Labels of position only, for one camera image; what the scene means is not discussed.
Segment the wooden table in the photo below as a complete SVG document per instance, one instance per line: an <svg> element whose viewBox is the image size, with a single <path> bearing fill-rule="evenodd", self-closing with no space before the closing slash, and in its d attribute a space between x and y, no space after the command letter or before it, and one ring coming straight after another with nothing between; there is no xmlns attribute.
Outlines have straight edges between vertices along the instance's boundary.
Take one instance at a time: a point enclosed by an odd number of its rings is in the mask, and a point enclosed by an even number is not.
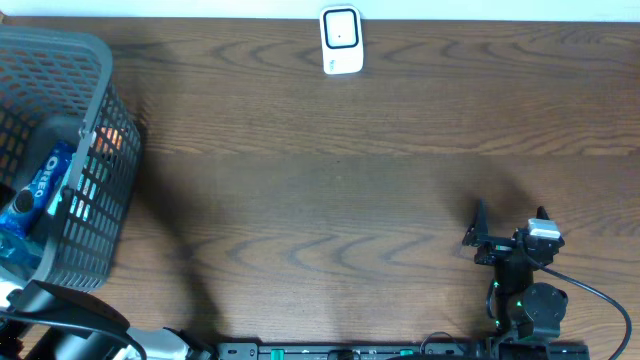
<svg viewBox="0 0 640 360"><path fill-rule="evenodd" d="M510 235L545 205L553 268L640 320L640 32L633 24L366 21L329 77L317 21L9 18L96 34L147 127L110 282L137 327L209 341L482 336L475 200ZM617 347L613 307L567 283L563 340ZM623 356L640 357L640 341Z"/></svg>

